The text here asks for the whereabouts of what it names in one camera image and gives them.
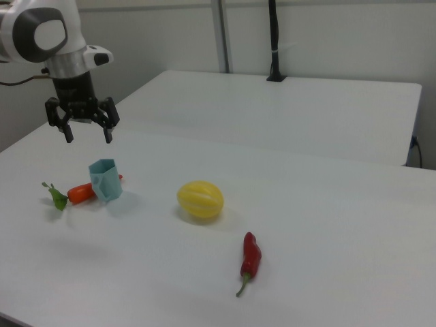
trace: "teal paper cup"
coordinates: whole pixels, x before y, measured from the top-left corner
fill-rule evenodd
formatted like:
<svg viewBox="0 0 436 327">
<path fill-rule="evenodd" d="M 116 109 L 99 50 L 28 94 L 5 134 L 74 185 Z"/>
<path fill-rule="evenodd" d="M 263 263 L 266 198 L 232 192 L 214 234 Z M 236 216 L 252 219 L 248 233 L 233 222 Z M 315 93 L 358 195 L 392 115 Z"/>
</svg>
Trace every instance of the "teal paper cup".
<svg viewBox="0 0 436 327">
<path fill-rule="evenodd" d="M 118 199 L 123 192 L 113 159 L 101 159 L 90 165 L 89 176 L 93 191 L 101 201 Z"/>
</svg>

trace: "toy vegetable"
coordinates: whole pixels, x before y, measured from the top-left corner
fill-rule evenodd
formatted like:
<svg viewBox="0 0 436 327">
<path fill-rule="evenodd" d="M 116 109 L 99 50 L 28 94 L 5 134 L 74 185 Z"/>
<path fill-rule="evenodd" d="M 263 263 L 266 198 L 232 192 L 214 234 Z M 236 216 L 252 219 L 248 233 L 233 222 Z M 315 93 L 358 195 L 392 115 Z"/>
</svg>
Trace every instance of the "toy vegetable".
<svg viewBox="0 0 436 327">
<path fill-rule="evenodd" d="M 91 183 L 80 185 L 70 189 L 67 193 L 67 196 L 63 195 L 61 192 L 55 189 L 53 184 L 50 184 L 50 186 L 48 186 L 48 184 L 44 182 L 42 183 L 42 186 L 48 188 L 48 191 L 52 195 L 54 205 L 60 211 L 63 211 L 63 209 L 65 209 L 68 200 L 70 200 L 72 204 L 79 204 L 95 196 Z"/>
<path fill-rule="evenodd" d="M 178 203 L 191 215 L 208 219 L 217 216 L 224 205 L 219 188 L 210 182 L 194 181 L 177 192 Z"/>
<path fill-rule="evenodd" d="M 262 252 L 256 243 L 256 237 L 248 232 L 244 237 L 244 261 L 240 268 L 240 275 L 243 277 L 243 286 L 236 297 L 239 297 L 245 289 L 247 283 L 258 273 Z"/>
</svg>

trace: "black pole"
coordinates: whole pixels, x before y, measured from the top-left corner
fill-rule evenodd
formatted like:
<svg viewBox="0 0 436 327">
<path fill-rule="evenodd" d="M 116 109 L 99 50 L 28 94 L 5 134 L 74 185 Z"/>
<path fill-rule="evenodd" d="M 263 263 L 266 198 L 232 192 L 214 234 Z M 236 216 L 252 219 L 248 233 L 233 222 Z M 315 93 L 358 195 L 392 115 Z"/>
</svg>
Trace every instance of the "black pole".
<svg viewBox="0 0 436 327">
<path fill-rule="evenodd" d="M 277 19 L 275 0 L 269 0 L 270 8 L 270 31 L 271 31 L 271 69 L 269 82 L 281 82 L 286 78 L 280 74 L 279 67 L 279 20 Z"/>
</svg>

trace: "green leaf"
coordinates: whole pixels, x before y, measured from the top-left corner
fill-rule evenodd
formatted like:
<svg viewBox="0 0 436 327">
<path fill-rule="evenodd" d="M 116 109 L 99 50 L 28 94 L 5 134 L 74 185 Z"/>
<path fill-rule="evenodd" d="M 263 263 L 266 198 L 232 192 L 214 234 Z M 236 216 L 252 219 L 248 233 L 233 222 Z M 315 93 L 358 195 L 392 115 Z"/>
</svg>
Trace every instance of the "green leaf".
<svg viewBox="0 0 436 327">
<path fill-rule="evenodd" d="M 53 184 L 51 184 L 51 188 L 48 188 L 48 191 L 50 192 L 50 194 L 52 195 L 53 198 L 53 202 L 54 205 L 57 209 L 59 209 L 60 211 L 63 211 L 63 209 L 65 209 L 65 207 L 67 206 L 68 203 L 68 197 L 63 195 L 61 192 L 59 192 L 57 189 L 55 189 L 55 187 L 53 186 Z"/>
</svg>

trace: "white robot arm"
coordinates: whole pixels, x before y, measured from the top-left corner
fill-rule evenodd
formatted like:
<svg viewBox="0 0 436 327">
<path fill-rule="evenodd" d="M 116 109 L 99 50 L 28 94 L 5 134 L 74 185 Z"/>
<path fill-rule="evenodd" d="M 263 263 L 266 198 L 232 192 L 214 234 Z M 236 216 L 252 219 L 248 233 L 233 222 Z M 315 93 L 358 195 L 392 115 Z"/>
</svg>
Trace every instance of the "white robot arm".
<svg viewBox="0 0 436 327">
<path fill-rule="evenodd" d="M 87 46 L 80 30 L 75 0 L 0 1 L 0 62 L 44 63 L 57 98 L 46 102 L 48 122 L 73 135 L 68 122 L 94 121 L 104 129 L 106 142 L 119 122 L 112 98 L 98 101 L 89 71 L 113 61 L 110 51 Z M 65 115 L 61 118 L 57 108 Z"/>
</svg>

